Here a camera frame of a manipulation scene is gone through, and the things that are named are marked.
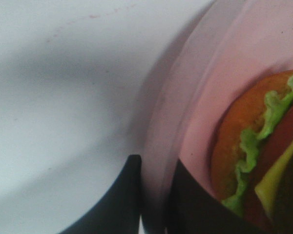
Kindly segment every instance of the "red mark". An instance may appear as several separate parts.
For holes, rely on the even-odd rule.
[[[89,16],[89,18],[91,18],[91,19],[95,19],[95,18],[99,18],[100,17],[100,15],[90,15]]]

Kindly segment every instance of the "yellow cheese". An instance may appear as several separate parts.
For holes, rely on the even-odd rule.
[[[255,193],[269,218],[272,215],[273,202],[278,184],[292,155],[293,141],[255,187]]]

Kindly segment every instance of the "green lettuce leaf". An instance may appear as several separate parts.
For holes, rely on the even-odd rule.
[[[244,129],[241,132],[240,148],[245,153],[245,158],[237,162],[235,174],[237,179],[236,193],[227,199],[222,200],[222,204],[236,213],[243,215],[243,197],[249,183],[249,174],[257,164],[260,145],[274,130],[275,126],[282,119],[284,114],[293,103],[293,75],[288,80],[291,91],[280,99],[276,91],[269,91],[265,95],[266,111],[264,113],[264,126],[259,133],[252,129]]]

